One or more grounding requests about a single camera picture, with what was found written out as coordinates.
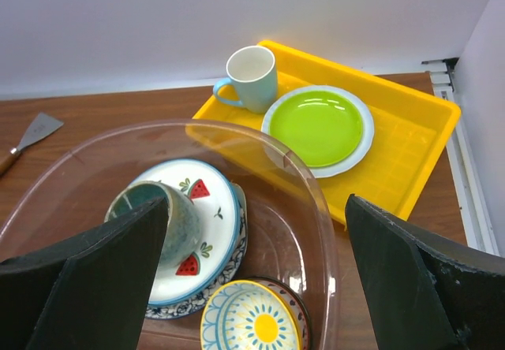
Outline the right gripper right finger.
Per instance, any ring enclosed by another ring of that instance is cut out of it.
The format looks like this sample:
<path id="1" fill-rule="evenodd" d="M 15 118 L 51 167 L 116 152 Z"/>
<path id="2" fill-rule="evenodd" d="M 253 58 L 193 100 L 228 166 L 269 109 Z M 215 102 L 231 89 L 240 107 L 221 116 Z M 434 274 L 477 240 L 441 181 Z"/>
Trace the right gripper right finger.
<path id="1" fill-rule="evenodd" d="M 356 195 L 345 207 L 380 349 L 502 349 L 504 259 Z"/>

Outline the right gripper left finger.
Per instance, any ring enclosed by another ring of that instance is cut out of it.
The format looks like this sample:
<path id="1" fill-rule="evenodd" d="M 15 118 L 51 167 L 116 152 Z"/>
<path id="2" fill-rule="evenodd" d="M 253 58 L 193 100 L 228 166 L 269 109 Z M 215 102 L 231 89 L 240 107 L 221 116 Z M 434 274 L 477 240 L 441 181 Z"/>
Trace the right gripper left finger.
<path id="1" fill-rule="evenodd" d="M 65 240 L 2 261 L 3 349 L 135 349 L 166 235 L 147 201 Z"/>

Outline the teal ceramic mug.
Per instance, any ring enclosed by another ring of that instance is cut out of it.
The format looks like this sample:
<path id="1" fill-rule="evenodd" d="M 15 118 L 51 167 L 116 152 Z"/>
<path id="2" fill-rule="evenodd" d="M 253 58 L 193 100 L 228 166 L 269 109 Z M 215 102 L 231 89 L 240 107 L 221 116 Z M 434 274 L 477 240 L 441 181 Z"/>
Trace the teal ceramic mug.
<path id="1" fill-rule="evenodd" d="M 160 181 L 132 183 L 114 198 L 104 220 L 117 218 L 154 198 L 164 198 L 167 202 L 166 235 L 159 268 L 175 267 L 196 249 L 203 232 L 193 201 L 181 191 Z"/>

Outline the red patterned bowl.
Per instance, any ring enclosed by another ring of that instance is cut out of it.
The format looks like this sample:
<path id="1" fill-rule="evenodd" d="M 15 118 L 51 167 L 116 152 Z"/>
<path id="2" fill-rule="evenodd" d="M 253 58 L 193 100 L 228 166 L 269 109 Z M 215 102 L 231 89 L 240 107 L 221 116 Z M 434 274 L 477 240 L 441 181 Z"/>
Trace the red patterned bowl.
<path id="1" fill-rule="evenodd" d="M 312 349 L 311 319 L 301 297 L 289 285 L 273 277 L 253 276 L 250 280 L 268 287 L 286 303 L 299 329 L 301 348 Z"/>

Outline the yellow dotted blue bowl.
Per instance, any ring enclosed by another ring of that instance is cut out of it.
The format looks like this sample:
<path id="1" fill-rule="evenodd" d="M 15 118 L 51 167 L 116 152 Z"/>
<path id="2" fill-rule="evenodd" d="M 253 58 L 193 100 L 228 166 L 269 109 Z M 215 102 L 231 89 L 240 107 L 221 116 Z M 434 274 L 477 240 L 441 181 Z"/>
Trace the yellow dotted blue bowl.
<path id="1" fill-rule="evenodd" d="M 214 292 L 200 321 L 202 349 L 302 349 L 298 334 L 286 303 L 250 279 Z"/>

